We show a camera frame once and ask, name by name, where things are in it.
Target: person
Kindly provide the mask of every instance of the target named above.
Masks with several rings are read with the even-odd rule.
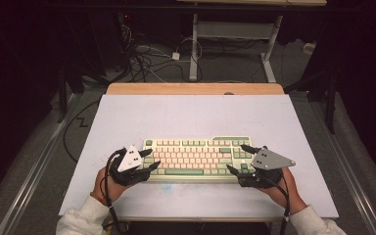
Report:
[[[64,216],[57,223],[58,235],[71,234],[106,234],[102,223],[109,214],[109,209],[105,206],[104,192],[100,188],[100,182],[105,177],[105,168],[99,170],[93,192],[90,193],[80,209],[68,209]],[[342,235],[346,234],[335,221],[322,219],[316,213],[311,205],[307,205],[299,195],[295,178],[287,167],[282,168],[284,180],[280,180],[279,186],[289,191],[290,216],[289,219],[298,234],[328,234]],[[121,194],[131,186],[122,186],[114,183],[109,176],[109,196],[112,202],[117,200]],[[272,187],[268,189],[259,189],[267,194],[271,200],[281,207],[286,207],[286,199],[279,189]]]

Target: desk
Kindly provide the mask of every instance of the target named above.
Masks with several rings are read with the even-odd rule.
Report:
[[[211,138],[237,133],[250,136],[254,146],[266,145],[294,160],[297,165],[291,171],[304,200],[320,216],[338,217],[289,96],[275,89],[271,95],[257,95],[269,94],[269,89],[256,89],[254,95],[218,95],[226,91],[249,93],[264,85],[269,89],[276,87],[204,83],[111,85],[100,103],[60,214],[82,205],[93,189],[98,169],[117,149],[130,144],[141,149],[143,140],[154,136]],[[185,95],[196,87],[202,95]],[[162,95],[170,89],[173,94],[181,93]],[[280,221],[284,211],[256,189],[238,184],[149,181],[127,190],[114,206],[117,216],[129,221]]]
[[[277,6],[325,6],[326,0],[180,0],[184,2],[219,3],[219,4],[246,4],[246,5],[277,5]],[[268,39],[265,53],[260,54],[261,62],[268,82],[276,82],[269,59],[279,32],[282,16],[277,16],[274,23],[228,23],[228,22],[200,22],[198,14],[194,14],[192,32],[192,53],[190,64],[191,81],[197,80],[198,67],[198,37],[224,37],[224,38],[247,38]]]

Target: green spacebar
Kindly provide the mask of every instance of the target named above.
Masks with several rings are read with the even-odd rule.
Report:
[[[203,175],[202,169],[166,169],[164,174],[172,175]]]

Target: keyboard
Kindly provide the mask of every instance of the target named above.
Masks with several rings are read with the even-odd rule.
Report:
[[[226,165],[240,172],[255,172],[253,155],[241,145],[252,146],[250,137],[223,136],[212,139],[147,139],[143,149],[152,149],[142,168],[161,161],[148,181],[154,182],[237,182]]]

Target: sleeve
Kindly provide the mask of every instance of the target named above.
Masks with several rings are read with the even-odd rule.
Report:
[[[102,223],[109,208],[88,196],[81,209],[68,209],[57,223],[57,235],[91,234],[105,235]]]
[[[309,205],[302,211],[290,215],[290,220],[295,226],[298,234],[316,234],[316,235],[344,235],[346,234],[335,221],[322,219],[316,213],[314,208]]]

